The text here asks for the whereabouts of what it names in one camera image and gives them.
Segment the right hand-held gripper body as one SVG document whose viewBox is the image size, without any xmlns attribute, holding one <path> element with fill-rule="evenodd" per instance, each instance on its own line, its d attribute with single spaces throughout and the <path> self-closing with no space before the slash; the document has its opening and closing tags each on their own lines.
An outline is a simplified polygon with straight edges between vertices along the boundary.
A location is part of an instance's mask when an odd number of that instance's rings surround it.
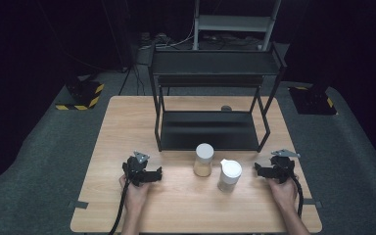
<svg viewBox="0 0 376 235">
<path fill-rule="evenodd" d="M 270 162 L 275 170 L 275 178 L 280 183 L 284 183 L 294 175 L 295 162 L 293 158 L 299 158 L 301 155 L 286 149 L 272 151 L 271 154 L 273 157 L 270 159 Z"/>
</svg>

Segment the glass jar with round white lid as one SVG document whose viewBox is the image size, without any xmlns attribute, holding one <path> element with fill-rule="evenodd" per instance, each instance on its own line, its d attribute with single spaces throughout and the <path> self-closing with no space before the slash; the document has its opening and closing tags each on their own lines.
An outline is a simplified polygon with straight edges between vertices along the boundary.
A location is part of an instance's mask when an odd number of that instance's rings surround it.
<svg viewBox="0 0 376 235">
<path fill-rule="evenodd" d="M 214 149 L 208 143 L 202 143 L 196 148 L 196 159 L 194 161 L 194 173 L 201 177 L 207 177 L 212 173 L 212 158 Z"/>
</svg>

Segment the black metal shelf rack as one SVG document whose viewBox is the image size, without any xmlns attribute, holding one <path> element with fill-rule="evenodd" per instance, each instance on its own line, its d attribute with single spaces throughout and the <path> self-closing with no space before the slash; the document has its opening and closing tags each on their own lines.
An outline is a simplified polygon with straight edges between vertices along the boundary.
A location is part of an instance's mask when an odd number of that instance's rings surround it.
<svg viewBox="0 0 376 235">
<path fill-rule="evenodd" d="M 158 148 L 189 151 L 208 143 L 218 151 L 261 151 L 270 135 L 267 113 L 286 68 L 276 42 L 266 51 L 153 47 L 148 73 Z M 172 111 L 165 107 L 165 87 L 242 87 L 255 94 L 246 111 Z"/>
</svg>

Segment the grey tape strip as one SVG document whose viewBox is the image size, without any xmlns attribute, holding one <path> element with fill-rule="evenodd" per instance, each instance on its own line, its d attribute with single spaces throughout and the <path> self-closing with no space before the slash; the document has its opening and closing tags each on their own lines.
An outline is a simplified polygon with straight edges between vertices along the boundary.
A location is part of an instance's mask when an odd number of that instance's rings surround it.
<svg viewBox="0 0 376 235">
<path fill-rule="evenodd" d="M 88 207 L 87 202 L 81 202 L 81 201 L 69 201 L 68 208 L 69 209 L 84 209 L 86 210 Z"/>
<path fill-rule="evenodd" d="M 322 203 L 314 199 L 304 199 L 304 205 L 314 205 L 317 209 L 323 208 Z"/>
</svg>

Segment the person's right hand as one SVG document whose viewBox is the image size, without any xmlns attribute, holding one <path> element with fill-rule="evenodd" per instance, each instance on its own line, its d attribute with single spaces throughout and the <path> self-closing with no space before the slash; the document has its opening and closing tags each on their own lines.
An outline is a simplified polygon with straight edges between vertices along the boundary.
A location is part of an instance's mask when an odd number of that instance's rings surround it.
<svg viewBox="0 0 376 235">
<path fill-rule="evenodd" d="M 295 204 L 298 192 L 295 182 L 292 179 L 287 179 L 284 183 L 275 179 L 268 179 L 267 182 L 281 212 L 297 212 Z"/>
</svg>

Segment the person's left hand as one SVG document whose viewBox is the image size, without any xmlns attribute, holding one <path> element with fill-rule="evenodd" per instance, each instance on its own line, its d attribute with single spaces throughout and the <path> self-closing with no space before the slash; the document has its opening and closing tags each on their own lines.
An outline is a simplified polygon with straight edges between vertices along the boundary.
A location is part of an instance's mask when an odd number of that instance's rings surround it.
<svg viewBox="0 0 376 235">
<path fill-rule="evenodd" d="M 124 193 L 124 205 L 128 213 L 140 213 L 146 203 L 150 183 L 135 186 L 128 182 L 125 175 L 119 179 L 122 192 Z"/>
</svg>

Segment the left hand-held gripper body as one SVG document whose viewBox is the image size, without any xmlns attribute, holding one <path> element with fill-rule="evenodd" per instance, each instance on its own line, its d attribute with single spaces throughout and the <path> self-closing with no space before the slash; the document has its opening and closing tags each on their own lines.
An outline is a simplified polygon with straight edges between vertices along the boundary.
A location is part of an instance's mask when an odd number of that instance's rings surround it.
<svg viewBox="0 0 376 235">
<path fill-rule="evenodd" d="M 149 174 L 145 170 L 149 156 L 134 151 L 125 163 L 122 164 L 125 177 L 133 185 L 140 186 L 142 183 L 149 181 Z"/>
</svg>

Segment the white metal stand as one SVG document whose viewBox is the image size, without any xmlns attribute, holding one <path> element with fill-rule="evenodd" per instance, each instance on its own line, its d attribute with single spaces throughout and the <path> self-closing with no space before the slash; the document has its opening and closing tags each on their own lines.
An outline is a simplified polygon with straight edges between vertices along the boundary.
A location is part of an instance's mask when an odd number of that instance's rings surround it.
<svg viewBox="0 0 376 235">
<path fill-rule="evenodd" d="M 246 17 L 246 16 L 219 16 L 201 15 L 200 0 L 195 0 L 194 9 L 194 39 L 193 50 L 199 49 L 199 32 L 201 30 L 216 31 L 242 31 L 242 32 L 263 32 L 264 39 L 259 49 L 268 49 L 272 30 L 274 29 L 277 15 L 282 0 L 275 0 L 272 13 L 268 17 Z"/>
</svg>

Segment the black base with hazard stripes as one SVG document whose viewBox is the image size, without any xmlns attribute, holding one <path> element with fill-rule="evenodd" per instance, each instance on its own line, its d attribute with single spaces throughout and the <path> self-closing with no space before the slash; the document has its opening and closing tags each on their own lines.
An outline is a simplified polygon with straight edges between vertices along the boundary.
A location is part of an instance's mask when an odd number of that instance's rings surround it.
<svg viewBox="0 0 376 235">
<path fill-rule="evenodd" d="M 61 111 L 93 109 L 103 89 L 104 85 L 97 81 L 81 81 L 75 85 L 68 85 L 67 90 L 72 97 L 72 102 L 56 103 L 55 107 Z"/>
<path fill-rule="evenodd" d="M 325 92 L 315 93 L 311 88 L 298 86 L 290 87 L 289 93 L 300 115 L 333 116 L 337 113 Z"/>
</svg>

